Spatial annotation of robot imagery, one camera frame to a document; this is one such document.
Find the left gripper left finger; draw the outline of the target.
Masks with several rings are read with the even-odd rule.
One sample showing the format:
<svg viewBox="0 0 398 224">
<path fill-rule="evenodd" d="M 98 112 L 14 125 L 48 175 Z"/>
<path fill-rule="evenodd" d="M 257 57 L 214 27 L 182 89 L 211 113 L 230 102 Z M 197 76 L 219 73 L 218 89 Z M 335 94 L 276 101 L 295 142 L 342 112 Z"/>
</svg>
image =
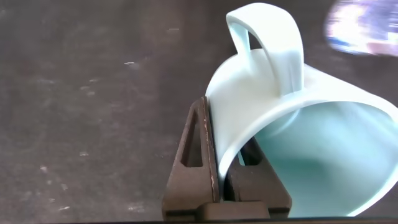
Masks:
<svg viewBox="0 0 398 224">
<path fill-rule="evenodd" d="M 164 218 L 194 218 L 220 201 L 211 118 L 206 97 L 190 107 L 162 200 Z"/>
</svg>

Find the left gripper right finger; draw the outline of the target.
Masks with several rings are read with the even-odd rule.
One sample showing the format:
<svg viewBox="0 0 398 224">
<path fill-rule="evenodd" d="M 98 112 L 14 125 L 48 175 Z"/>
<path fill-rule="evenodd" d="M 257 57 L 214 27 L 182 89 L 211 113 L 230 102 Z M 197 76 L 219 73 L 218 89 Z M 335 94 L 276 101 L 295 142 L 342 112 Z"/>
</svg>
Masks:
<svg viewBox="0 0 398 224">
<path fill-rule="evenodd" d="M 251 138 L 228 169 L 224 199 L 239 218 L 286 218 L 292 199 L 259 144 Z"/>
</svg>

